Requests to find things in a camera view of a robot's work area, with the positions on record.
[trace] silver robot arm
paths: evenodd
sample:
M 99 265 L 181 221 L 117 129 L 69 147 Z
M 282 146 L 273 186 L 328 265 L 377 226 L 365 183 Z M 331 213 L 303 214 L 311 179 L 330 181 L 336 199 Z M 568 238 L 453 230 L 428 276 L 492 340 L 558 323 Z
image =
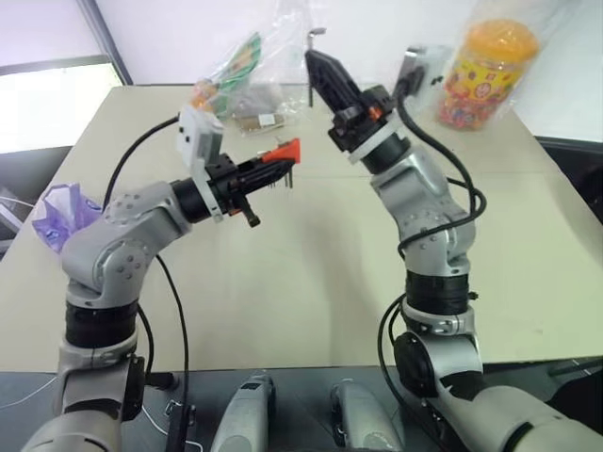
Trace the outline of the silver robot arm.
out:
M 259 224 L 246 195 L 287 175 L 299 162 L 297 139 L 236 165 L 219 154 L 213 115 L 186 108 L 179 141 L 193 177 L 121 195 L 102 217 L 74 234 L 61 253 L 69 276 L 66 332 L 59 350 L 55 418 L 26 452 L 118 452 L 120 425 L 138 415 L 144 360 L 136 356 L 136 314 L 147 269 L 193 223 L 243 213 Z
M 399 310 L 407 332 L 396 339 L 394 354 L 402 384 L 473 452 L 603 450 L 603 437 L 532 395 L 487 387 L 469 306 L 473 221 L 409 241 L 466 211 L 430 156 L 401 132 L 396 104 L 383 87 L 359 90 L 339 61 L 314 50 L 306 52 L 306 66 L 312 87 L 334 112 L 330 137 L 373 175 L 371 185 L 399 228 L 406 264 Z

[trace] purple plastic bag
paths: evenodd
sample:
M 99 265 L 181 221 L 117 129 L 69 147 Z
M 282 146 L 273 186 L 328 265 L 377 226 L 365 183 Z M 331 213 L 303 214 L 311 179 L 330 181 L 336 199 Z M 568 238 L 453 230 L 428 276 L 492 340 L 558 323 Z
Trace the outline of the purple plastic bag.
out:
M 81 194 L 79 184 L 51 186 L 31 224 L 42 241 L 55 252 L 75 232 L 90 226 L 101 216 L 101 207 Z

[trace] plastic bag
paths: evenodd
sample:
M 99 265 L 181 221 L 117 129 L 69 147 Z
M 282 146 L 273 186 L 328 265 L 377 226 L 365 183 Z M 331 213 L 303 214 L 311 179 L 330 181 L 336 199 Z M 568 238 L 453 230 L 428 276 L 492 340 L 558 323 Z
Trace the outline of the plastic bag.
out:
M 192 105 L 221 120 L 235 118 L 244 135 L 293 122 L 306 97 L 286 84 L 306 78 L 303 53 L 310 18 L 308 0 L 279 0 L 271 21 L 197 82 Z
M 480 0 L 446 77 L 438 120 L 480 129 L 515 103 L 515 88 L 560 24 L 572 0 Z
M 46 245 L 60 252 L 69 237 L 90 226 L 101 213 L 100 206 L 82 195 L 79 184 L 62 184 L 46 192 L 31 224 Z

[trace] white table surface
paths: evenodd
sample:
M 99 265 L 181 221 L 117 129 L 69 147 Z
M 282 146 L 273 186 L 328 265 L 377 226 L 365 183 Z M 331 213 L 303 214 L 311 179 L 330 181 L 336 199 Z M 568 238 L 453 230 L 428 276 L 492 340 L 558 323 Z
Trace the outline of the white table surface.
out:
M 79 182 L 100 202 L 123 151 L 174 115 L 189 87 L 113 89 L 53 181 Z M 322 104 L 294 125 L 243 138 L 236 161 L 301 139 L 294 189 L 250 197 L 261 226 L 208 220 L 162 252 L 185 305 L 191 369 L 375 364 L 378 321 L 404 286 L 397 229 L 368 184 L 326 135 Z M 530 132 L 511 113 L 488 131 L 425 128 L 461 157 L 488 197 L 469 253 L 485 362 L 603 353 L 603 228 Z M 187 177 L 176 128 L 150 138 L 116 193 Z M 448 164 L 444 168 L 454 174 Z M 464 201 L 463 191 L 454 190 Z M 53 371 L 64 331 L 67 278 L 28 220 L 0 262 L 0 370 Z M 140 297 L 155 332 L 155 370 L 182 367 L 171 291 L 157 264 Z M 139 351 L 146 353 L 140 335 Z

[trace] plastic jar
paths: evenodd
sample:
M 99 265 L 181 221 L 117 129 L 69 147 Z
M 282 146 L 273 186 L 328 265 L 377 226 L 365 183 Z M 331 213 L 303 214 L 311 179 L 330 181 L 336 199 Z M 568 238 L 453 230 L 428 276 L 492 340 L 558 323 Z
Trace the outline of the plastic jar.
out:
M 536 37 L 519 22 L 474 25 L 445 82 L 439 120 L 457 129 L 480 129 L 513 92 L 538 50 Z

